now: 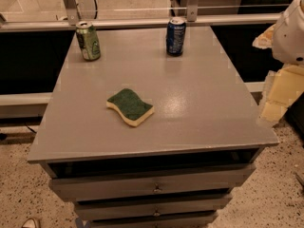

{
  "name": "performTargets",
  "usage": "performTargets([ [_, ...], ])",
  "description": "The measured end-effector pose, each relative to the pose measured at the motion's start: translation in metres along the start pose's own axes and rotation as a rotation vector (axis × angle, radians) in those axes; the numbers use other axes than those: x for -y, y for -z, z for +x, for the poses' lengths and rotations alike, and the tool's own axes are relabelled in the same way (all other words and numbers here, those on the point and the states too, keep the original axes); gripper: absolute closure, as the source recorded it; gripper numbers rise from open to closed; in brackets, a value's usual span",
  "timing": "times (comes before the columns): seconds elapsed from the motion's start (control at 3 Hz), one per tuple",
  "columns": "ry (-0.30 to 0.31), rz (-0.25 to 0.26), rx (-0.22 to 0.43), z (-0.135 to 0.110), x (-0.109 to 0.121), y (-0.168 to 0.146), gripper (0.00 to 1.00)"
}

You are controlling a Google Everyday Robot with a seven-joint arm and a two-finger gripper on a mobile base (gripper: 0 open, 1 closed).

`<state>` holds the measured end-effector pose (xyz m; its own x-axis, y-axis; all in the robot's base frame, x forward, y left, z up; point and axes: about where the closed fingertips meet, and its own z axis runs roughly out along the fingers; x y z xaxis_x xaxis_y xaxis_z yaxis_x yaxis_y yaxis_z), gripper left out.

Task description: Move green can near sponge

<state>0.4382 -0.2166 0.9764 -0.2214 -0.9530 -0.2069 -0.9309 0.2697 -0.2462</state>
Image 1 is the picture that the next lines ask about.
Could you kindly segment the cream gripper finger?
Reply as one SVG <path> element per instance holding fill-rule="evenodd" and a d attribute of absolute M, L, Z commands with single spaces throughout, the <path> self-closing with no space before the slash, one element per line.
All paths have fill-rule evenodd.
<path fill-rule="evenodd" d="M 260 49 L 271 48 L 273 45 L 274 28 L 275 25 L 271 25 L 264 32 L 258 35 L 252 43 L 252 46 Z"/>
<path fill-rule="evenodd" d="M 304 66 L 284 64 L 265 79 L 259 104 L 261 123 L 278 123 L 288 108 L 304 93 Z"/>

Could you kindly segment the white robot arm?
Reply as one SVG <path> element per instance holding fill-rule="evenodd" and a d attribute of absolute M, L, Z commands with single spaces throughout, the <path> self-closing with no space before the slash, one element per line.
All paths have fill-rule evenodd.
<path fill-rule="evenodd" d="M 270 71 L 266 76 L 259 103 L 257 120 L 273 126 L 304 93 L 304 0 L 294 0 L 252 46 L 270 48 L 283 64 L 277 73 Z"/>

